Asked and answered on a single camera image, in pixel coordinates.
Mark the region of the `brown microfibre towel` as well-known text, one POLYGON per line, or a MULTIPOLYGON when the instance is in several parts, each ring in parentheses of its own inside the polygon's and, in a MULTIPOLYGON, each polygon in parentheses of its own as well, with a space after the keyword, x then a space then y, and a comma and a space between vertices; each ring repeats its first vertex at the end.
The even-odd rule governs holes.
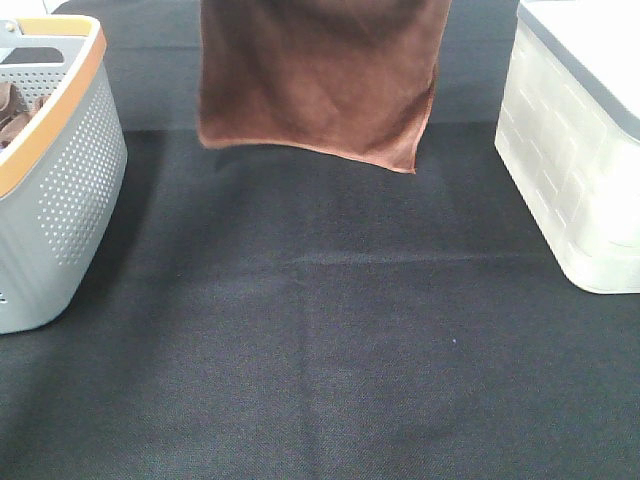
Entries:
POLYGON ((416 167, 447 1, 204 1, 198 135, 416 167))

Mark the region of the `brown towel in basket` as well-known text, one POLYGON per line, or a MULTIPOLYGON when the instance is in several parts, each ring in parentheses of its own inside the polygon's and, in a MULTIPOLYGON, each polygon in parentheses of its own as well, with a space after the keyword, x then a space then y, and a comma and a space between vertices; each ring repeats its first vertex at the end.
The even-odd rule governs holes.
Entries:
POLYGON ((5 150, 50 98, 38 97, 27 110, 15 85, 1 83, 1 150, 5 150))

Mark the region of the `black table mat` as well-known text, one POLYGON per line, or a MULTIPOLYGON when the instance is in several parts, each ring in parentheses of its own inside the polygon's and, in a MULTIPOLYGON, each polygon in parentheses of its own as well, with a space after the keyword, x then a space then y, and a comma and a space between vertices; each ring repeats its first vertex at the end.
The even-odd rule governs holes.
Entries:
POLYGON ((128 165, 64 314, 1 339, 5 479, 635 479, 639 299, 494 148, 513 1, 456 1, 415 174, 203 149, 195 1, 98 18, 128 165))

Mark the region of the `grey perforated laundry basket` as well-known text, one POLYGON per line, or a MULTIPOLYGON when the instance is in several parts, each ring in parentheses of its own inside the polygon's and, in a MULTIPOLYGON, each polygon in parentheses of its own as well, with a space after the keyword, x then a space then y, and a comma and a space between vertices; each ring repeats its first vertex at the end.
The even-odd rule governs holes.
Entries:
POLYGON ((100 22, 84 15, 5 18, 1 83, 29 110, 1 150, 1 330, 32 330, 70 303, 113 213, 127 148, 104 66, 100 22))

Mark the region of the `white plastic storage box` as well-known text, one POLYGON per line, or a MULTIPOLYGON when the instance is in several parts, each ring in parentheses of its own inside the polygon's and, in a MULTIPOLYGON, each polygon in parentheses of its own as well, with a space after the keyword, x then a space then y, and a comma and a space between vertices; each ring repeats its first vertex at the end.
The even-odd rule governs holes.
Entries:
POLYGON ((495 146, 564 275, 637 292, 637 2, 519 4, 495 146))

